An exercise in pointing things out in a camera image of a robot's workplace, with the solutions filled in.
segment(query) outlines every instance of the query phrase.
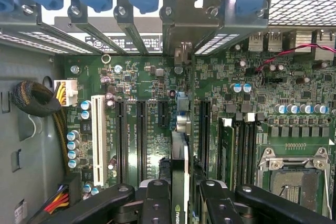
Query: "capacitor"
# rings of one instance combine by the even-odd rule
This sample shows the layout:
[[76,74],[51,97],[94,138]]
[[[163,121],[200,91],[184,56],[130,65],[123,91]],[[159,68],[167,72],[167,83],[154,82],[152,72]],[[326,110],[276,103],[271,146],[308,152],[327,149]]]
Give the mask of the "capacitor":
[[274,111],[279,113],[279,114],[284,114],[286,111],[286,107],[284,105],[281,104],[277,104],[274,106]]
[[290,104],[287,106],[287,112],[291,114],[296,114],[298,113],[298,107],[294,104]]
[[311,106],[303,104],[300,106],[300,112],[305,113],[305,114],[310,114],[311,113]]
[[310,78],[308,77],[300,77],[298,79],[296,79],[296,84],[307,84],[310,82]]
[[74,149],[74,150],[68,152],[68,158],[69,159],[75,159],[76,157],[78,157],[78,155],[79,155],[79,150],[78,149]]
[[105,94],[105,99],[106,100],[114,100],[116,98],[116,96],[114,94],[111,93],[106,93]]
[[85,183],[85,185],[83,185],[83,192],[84,193],[90,193],[93,189],[93,184],[91,182],[87,182]]
[[91,194],[92,195],[96,195],[98,193],[100,193],[101,191],[101,187],[100,186],[95,186],[92,190],[91,190]]
[[86,200],[86,199],[90,198],[91,196],[92,196],[91,194],[83,194],[82,199]]
[[108,76],[102,76],[102,77],[100,77],[100,83],[101,84],[107,84],[107,83],[110,83],[110,81],[111,81],[111,79]]
[[114,167],[116,166],[117,164],[117,156],[113,156],[109,162],[109,165],[108,165],[108,170],[113,170]]
[[277,65],[277,71],[284,71],[285,67],[282,64]]
[[106,102],[107,107],[114,109],[116,107],[116,103],[113,102],[112,100],[108,100]]
[[250,93],[252,91],[252,86],[248,83],[243,84],[243,92],[244,93]]
[[244,68],[244,67],[246,67],[246,61],[240,60],[240,61],[236,62],[235,63],[235,67],[236,68]]
[[264,67],[264,70],[266,72],[274,72],[275,70],[277,70],[277,67],[274,64],[270,64]]
[[68,166],[70,168],[75,168],[77,165],[79,165],[79,163],[80,163],[80,159],[78,157],[76,157],[75,159],[69,160]]
[[72,130],[70,132],[68,132],[67,134],[67,140],[69,141],[73,141],[75,139],[77,139],[79,137],[79,132],[76,130]]
[[242,88],[242,85],[240,85],[239,83],[233,83],[230,85],[230,89],[234,93],[240,93],[242,90],[241,88]]
[[326,114],[327,107],[325,105],[317,104],[314,106],[315,113]]
[[91,101],[83,101],[80,107],[82,110],[89,110],[91,108]]
[[327,68],[327,67],[328,67],[328,63],[326,63],[326,62],[320,62],[320,63],[314,64],[312,66],[312,69],[313,70],[319,70],[319,69],[324,69],[324,68]]
[[69,141],[67,144],[67,147],[69,150],[73,151],[74,149],[76,149],[79,146],[79,141],[77,139],[73,140],[73,141]]

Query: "yellow wire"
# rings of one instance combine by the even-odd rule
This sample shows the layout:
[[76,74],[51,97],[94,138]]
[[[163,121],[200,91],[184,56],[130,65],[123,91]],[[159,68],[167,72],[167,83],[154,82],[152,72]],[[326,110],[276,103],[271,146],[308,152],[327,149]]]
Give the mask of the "yellow wire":
[[[69,202],[66,202],[66,203],[62,203],[62,204],[58,205],[56,208],[59,208],[59,207],[66,207],[66,206],[68,206],[68,205],[69,205]],[[56,210],[56,208],[55,208],[54,210],[50,211],[49,213],[52,215],[53,212]]]

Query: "cable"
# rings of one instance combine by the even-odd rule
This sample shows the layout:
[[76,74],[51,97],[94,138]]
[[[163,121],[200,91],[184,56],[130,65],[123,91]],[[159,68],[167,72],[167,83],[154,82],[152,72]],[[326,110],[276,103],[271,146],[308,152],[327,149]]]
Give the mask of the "cable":
[[336,54],[336,49],[333,49],[333,48],[330,48],[330,47],[327,47],[327,46],[320,46],[320,45],[318,45],[318,44],[316,44],[316,43],[302,44],[302,45],[300,45],[300,46],[298,46],[298,47],[294,47],[294,48],[289,49],[289,50],[287,50],[287,51],[280,52],[280,53],[278,53],[277,55],[273,56],[272,58],[270,58],[270,59],[268,59],[268,60],[265,60],[265,61],[264,61],[264,62],[263,62],[263,63],[256,69],[256,72],[260,72],[260,71],[264,68],[264,66],[265,66],[266,64],[269,64],[269,63],[273,62],[277,57],[279,57],[279,56],[283,56],[283,55],[287,55],[287,54],[289,54],[289,53],[291,53],[291,52],[295,52],[295,50],[297,50],[297,49],[304,48],[304,47],[320,48],[320,49],[322,49],[322,50],[325,50],[325,51],[331,51],[331,52],[333,52],[334,54]]

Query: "black pcie slot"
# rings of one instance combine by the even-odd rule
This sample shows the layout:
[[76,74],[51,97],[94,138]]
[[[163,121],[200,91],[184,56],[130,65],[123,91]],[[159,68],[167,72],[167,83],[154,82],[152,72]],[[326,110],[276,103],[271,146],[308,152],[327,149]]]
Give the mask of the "black pcie slot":
[[146,179],[147,170],[147,106],[146,101],[137,101],[136,139],[138,147],[138,185]]
[[128,180],[128,142],[125,101],[116,101],[115,132],[117,135],[117,181],[127,183]]
[[209,148],[210,148],[210,101],[200,102],[200,117],[199,117],[199,147],[198,156],[204,166],[206,172],[208,172],[209,162]]
[[168,127],[168,101],[158,101],[159,127]]

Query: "red wire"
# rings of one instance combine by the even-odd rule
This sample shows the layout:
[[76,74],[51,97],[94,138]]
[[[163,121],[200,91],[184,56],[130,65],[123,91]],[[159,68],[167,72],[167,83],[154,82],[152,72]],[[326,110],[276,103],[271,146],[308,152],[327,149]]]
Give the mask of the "red wire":
[[49,206],[47,206],[44,210],[45,211],[49,211],[50,208],[54,207],[55,205],[59,205],[60,202],[62,200],[64,200],[65,198],[67,198],[69,196],[69,194],[64,194],[62,197],[60,197],[58,200],[56,200],[55,202],[51,203]]
[[[318,45],[314,45],[314,44],[302,44],[302,45],[300,45],[300,46],[298,46],[298,47],[296,47],[296,48],[290,49],[290,50],[288,50],[288,51],[280,52],[280,53],[278,53],[277,55],[273,56],[272,58],[269,58],[268,60],[265,60],[265,61],[264,61],[264,62],[263,62],[263,63],[256,69],[256,71],[257,71],[257,72],[261,71],[261,70],[264,68],[264,66],[265,66],[266,64],[269,64],[269,63],[273,62],[277,57],[279,57],[279,56],[281,56],[281,55],[287,55],[287,54],[289,54],[289,53],[291,53],[291,52],[295,52],[296,49],[300,49],[300,48],[304,48],[304,47],[319,48]],[[320,46],[320,47],[321,47],[323,50],[331,51],[331,52],[333,52],[334,54],[336,54],[336,50],[333,49],[333,48],[330,48],[330,47],[327,47],[327,46]]]

